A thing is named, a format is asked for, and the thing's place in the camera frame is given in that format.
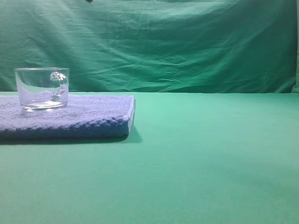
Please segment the green cloth backdrop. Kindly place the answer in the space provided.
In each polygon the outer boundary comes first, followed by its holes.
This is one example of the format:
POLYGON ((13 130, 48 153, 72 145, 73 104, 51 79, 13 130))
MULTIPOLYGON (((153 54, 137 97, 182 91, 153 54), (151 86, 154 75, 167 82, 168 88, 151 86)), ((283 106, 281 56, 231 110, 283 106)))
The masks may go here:
POLYGON ((0 89, 69 68, 76 92, 289 93, 296 0, 3 0, 0 89))

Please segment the folded blue towel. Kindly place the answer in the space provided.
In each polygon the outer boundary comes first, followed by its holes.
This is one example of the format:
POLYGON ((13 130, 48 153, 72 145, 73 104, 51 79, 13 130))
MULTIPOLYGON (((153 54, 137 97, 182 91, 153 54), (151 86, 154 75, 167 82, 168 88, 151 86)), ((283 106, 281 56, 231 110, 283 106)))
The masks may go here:
POLYGON ((135 98, 117 95, 69 95, 68 105, 28 112, 17 96, 0 97, 1 140, 118 138, 129 135, 135 98))

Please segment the transparent glass cup with handle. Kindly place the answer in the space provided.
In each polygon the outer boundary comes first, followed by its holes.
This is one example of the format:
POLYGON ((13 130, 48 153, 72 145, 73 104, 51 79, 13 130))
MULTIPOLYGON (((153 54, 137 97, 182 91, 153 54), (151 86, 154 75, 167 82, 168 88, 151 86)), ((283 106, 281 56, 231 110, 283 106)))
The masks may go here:
POLYGON ((14 70, 21 107, 27 111, 65 108, 68 104, 68 68, 14 70))

